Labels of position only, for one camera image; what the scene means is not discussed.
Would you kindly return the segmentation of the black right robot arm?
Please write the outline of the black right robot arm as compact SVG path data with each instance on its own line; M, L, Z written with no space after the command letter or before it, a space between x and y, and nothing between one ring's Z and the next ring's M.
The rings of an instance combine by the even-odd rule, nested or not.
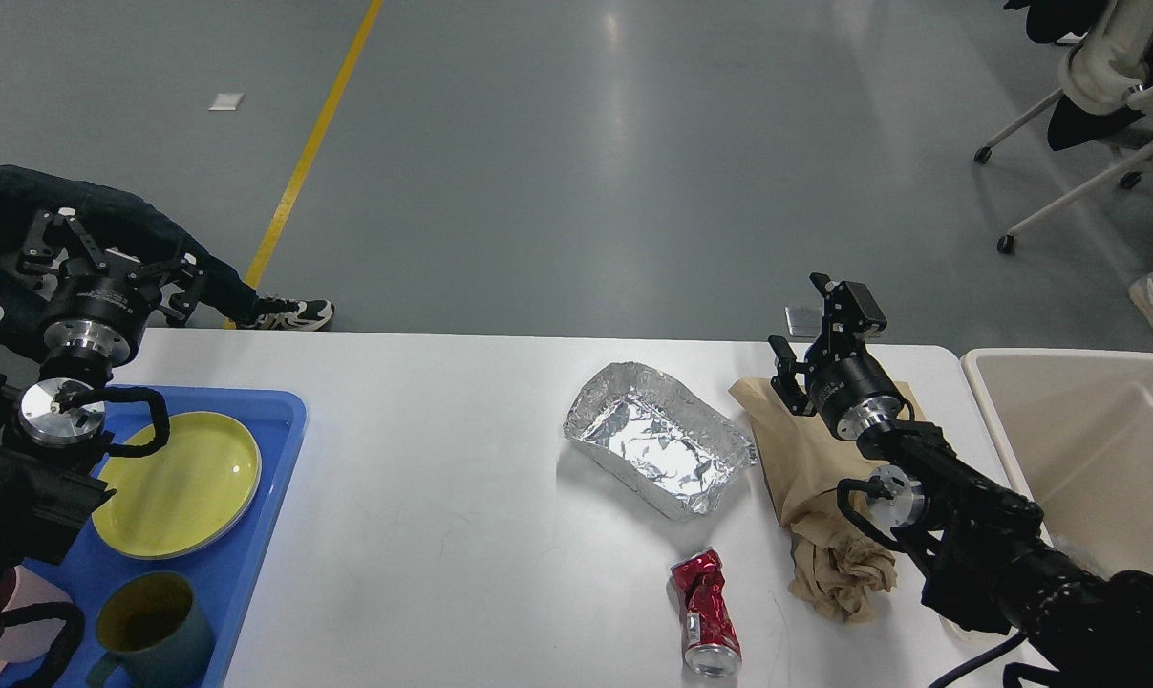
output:
M1010 661L1005 687L1153 687L1153 575L1100 579L1040 536L1043 511L960 462L942 428L915 410L865 341L886 330L868 287L812 273L823 300L804 357L769 337L773 391L796 417L820 417L835 440L877 459L842 478L835 504L869 540L924 574L921 602L966 632L1004 643L940 676L939 687L1028 644L1046 666Z

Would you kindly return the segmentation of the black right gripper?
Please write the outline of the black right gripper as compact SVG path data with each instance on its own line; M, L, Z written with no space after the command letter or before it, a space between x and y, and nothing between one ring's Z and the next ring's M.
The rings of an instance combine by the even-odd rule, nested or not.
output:
M834 439L854 441L868 428L898 419L907 398L867 349L887 328L886 313L865 283L811 273L823 297L821 334L799 360L789 340L769 335L776 358L771 387L796 417L821 418ZM806 375L806 390L798 380Z

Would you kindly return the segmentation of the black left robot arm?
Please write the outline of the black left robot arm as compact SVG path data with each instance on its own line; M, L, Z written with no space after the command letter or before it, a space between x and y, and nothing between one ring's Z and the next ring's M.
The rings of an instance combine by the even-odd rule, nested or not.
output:
M27 561L60 565L88 519L113 496L95 478L103 458L146 458L169 440L160 392L114 387L113 371L140 351L160 311L183 325L198 304L206 270L186 248L143 263L105 248L68 207L33 216L20 273L55 280L37 334L45 348L37 383L9 386L0 375L0 589ZM22 623L56 632L23 687L51 687L82 643L84 613L73 602L0 604L0 638Z

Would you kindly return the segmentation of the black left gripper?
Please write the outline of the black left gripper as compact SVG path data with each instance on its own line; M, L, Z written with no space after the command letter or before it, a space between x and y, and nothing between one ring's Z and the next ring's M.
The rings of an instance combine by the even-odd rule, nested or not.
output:
M183 327L208 279L188 251L108 274L110 258L75 207L35 212L14 269L33 292L56 288L39 323L39 378L112 378L140 351L151 313Z

